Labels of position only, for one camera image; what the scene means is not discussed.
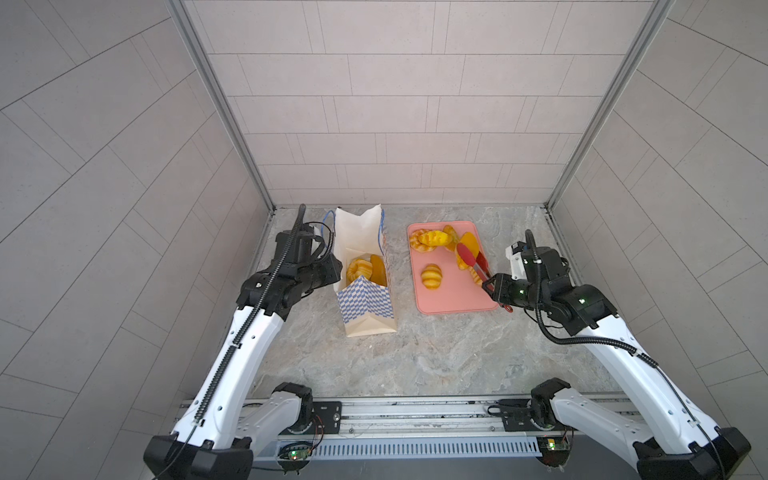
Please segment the striped long bread roll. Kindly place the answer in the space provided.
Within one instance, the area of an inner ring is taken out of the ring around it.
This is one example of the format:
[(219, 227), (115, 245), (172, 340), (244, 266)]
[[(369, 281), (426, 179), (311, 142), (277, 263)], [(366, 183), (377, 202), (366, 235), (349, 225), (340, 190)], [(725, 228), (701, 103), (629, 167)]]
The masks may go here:
[(476, 285), (481, 286), (483, 284), (483, 279), (474, 268), (470, 268), (469, 273), (471, 275), (471, 278), (473, 279), (473, 282)]

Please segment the red metal tongs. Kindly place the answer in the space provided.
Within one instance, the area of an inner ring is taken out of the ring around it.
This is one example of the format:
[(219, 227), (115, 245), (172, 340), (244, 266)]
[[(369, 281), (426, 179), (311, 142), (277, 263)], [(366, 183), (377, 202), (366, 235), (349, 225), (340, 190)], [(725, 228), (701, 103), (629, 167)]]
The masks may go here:
[(484, 286), (484, 283), (490, 279), (490, 270), (488, 268), (487, 262), (482, 260), (482, 252), (480, 251), (477, 259), (474, 259), (472, 253), (464, 245), (459, 245), (458, 247), (459, 253), (463, 257), (463, 260), (468, 265), (470, 265), (471, 268), (474, 268), (483, 279), (483, 284), (479, 287), (487, 292), (493, 291), (492, 285)]

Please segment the brown oval bread roll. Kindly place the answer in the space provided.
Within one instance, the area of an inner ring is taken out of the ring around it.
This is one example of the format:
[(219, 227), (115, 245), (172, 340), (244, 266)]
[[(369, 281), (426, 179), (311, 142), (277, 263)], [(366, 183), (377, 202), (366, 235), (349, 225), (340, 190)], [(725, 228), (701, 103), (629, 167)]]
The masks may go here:
[[(480, 253), (480, 246), (476, 236), (471, 231), (468, 231), (461, 236), (458, 246), (459, 245), (464, 245), (472, 253), (473, 258), (477, 259), (478, 254)], [(458, 268), (460, 270), (471, 269), (471, 266), (468, 265), (460, 255), (458, 246), (455, 249)]]

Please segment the blue checkered paper bag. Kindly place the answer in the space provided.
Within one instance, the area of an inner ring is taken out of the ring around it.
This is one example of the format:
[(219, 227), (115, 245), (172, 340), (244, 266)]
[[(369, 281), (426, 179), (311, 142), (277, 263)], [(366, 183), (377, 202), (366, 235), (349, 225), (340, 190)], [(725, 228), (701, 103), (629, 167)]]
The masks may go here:
[(361, 337), (395, 333), (386, 262), (385, 211), (376, 205), (361, 214), (337, 208), (333, 219), (333, 255), (341, 262), (333, 285), (345, 333)]

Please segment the long yellow baguette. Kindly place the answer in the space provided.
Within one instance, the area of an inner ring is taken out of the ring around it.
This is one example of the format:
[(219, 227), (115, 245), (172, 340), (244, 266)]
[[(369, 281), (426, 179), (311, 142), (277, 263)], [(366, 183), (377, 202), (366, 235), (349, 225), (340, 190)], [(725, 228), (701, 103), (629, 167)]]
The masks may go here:
[(381, 256), (372, 254), (370, 256), (370, 263), (372, 264), (372, 274), (370, 280), (378, 285), (387, 287), (387, 274), (384, 261)]

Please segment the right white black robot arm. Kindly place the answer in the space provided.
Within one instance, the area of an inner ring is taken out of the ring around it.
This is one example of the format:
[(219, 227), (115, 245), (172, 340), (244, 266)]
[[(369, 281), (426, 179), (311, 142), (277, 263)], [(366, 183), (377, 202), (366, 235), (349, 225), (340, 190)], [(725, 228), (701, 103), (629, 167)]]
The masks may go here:
[(533, 312), (550, 342), (586, 347), (644, 420), (633, 424), (552, 378), (531, 392), (536, 427), (572, 427), (634, 466), (643, 479), (728, 479), (745, 460), (751, 450), (746, 437), (735, 427), (719, 426), (691, 401), (596, 287), (496, 274), (482, 288), (503, 307)]

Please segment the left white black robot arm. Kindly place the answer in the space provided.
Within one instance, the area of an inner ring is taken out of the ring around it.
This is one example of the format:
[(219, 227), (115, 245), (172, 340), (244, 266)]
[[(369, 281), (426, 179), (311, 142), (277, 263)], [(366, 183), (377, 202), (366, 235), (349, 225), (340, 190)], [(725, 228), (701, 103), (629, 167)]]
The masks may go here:
[(277, 437), (309, 433), (293, 461), (303, 464), (325, 426), (310, 388), (278, 385), (242, 412), (257, 370), (291, 308), (314, 290), (338, 282), (342, 266), (330, 256), (304, 264), (272, 264), (241, 287), (231, 331), (199, 393), (169, 435), (153, 437), (143, 460), (157, 479), (246, 479), (254, 457)]

